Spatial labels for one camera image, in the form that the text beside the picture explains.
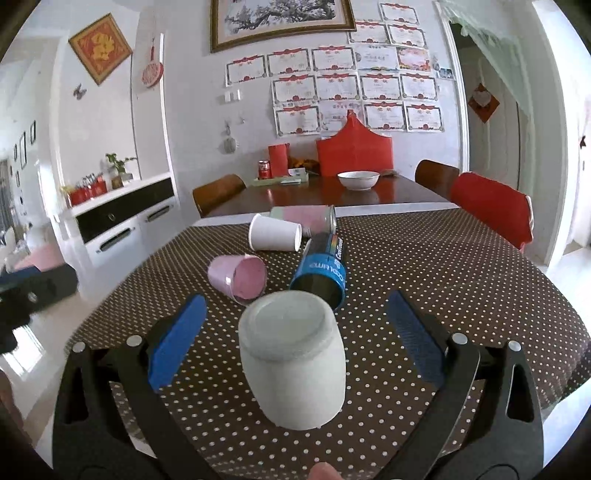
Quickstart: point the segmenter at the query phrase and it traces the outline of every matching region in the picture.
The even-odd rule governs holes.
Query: blue gripper pad
[[[201,295],[196,295],[184,305],[150,358],[148,382],[154,391],[173,382],[174,374],[183,363],[206,316],[207,304]]]
[[[411,355],[419,374],[440,388],[445,382],[445,355],[399,292],[388,298],[388,320]]]

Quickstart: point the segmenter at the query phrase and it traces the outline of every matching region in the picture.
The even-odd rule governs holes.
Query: pink can
[[[273,207],[270,216],[288,222],[299,223],[302,236],[311,238],[317,233],[336,232],[336,213],[334,205],[294,205]]]

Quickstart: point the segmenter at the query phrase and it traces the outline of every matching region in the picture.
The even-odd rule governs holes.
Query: photo
[[[330,30],[355,30],[350,0],[212,0],[212,52]]]

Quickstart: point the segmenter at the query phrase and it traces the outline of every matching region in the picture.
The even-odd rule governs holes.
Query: wall decoration
[[[407,105],[408,131],[443,132],[441,110],[434,105]]]
[[[427,50],[419,48],[396,47],[398,52],[398,63],[400,68],[407,70],[419,70],[421,72],[431,71],[431,59]]]
[[[398,70],[396,47],[359,45],[355,47],[355,60],[359,70]]]
[[[351,47],[312,48],[312,65],[319,70],[354,70],[355,52]]]
[[[468,101],[468,105],[478,115],[478,118],[484,123],[487,123],[495,110],[501,103],[497,98],[489,92],[483,84],[479,84],[478,87],[472,93],[472,97]]]
[[[263,55],[244,57],[226,65],[226,86],[248,82],[267,76],[267,67]]]
[[[313,75],[292,75],[279,78],[272,83],[275,105],[293,105],[294,102],[315,102],[318,100],[316,79]]]
[[[355,29],[350,0],[212,0],[212,52],[319,31]]]
[[[360,100],[359,80],[356,73],[332,73],[318,75],[318,98],[320,100]]]
[[[21,161],[21,170],[27,166],[27,132],[23,132],[18,141],[18,158]]]
[[[347,123],[347,111],[353,110],[363,122],[363,105],[355,100],[320,102],[320,126],[324,132],[338,132]]]
[[[382,18],[384,20],[418,25],[417,11],[413,7],[400,4],[381,3],[379,9],[382,12]]]
[[[310,53],[307,48],[295,48],[274,51],[267,55],[269,77],[285,75],[286,73],[309,72]]]
[[[275,110],[277,136],[315,135],[320,133],[320,111],[317,105],[303,105]]]
[[[374,130],[406,130],[404,104],[401,102],[366,103],[365,124]]]
[[[97,85],[131,55],[131,48],[111,14],[74,35],[70,45]]]
[[[400,100],[400,80],[397,75],[384,73],[361,73],[363,100]]]
[[[418,27],[411,25],[388,25],[390,42],[403,47],[427,48],[425,32]]]
[[[437,100],[435,78],[420,73],[401,73],[402,97],[404,99]]]
[[[33,145],[37,141],[37,120],[33,120],[31,131],[29,132],[29,142]]]
[[[357,31],[349,32],[351,43],[390,43],[386,25],[380,22],[355,22]]]

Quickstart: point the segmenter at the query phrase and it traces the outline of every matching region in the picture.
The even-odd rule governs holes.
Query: polka dot tablecloth
[[[70,344],[115,346],[144,335],[195,291],[206,323],[160,396],[195,448],[219,472],[248,478],[301,478],[327,461],[345,479],[371,478],[396,454],[435,395],[385,317],[401,288],[450,332],[501,346],[521,342],[542,408],[590,376],[589,335],[567,300],[507,241],[457,210],[340,218],[349,250],[347,296],[337,322],[347,356],[342,411],[319,429],[274,426],[260,411],[240,365],[243,307],[213,290],[207,266],[217,255],[248,252],[248,225],[193,227],[134,271],[82,324]],[[298,253],[260,252],[267,293],[288,287]],[[128,413],[121,389],[116,397]],[[457,449],[478,407],[471,395],[447,451]]]

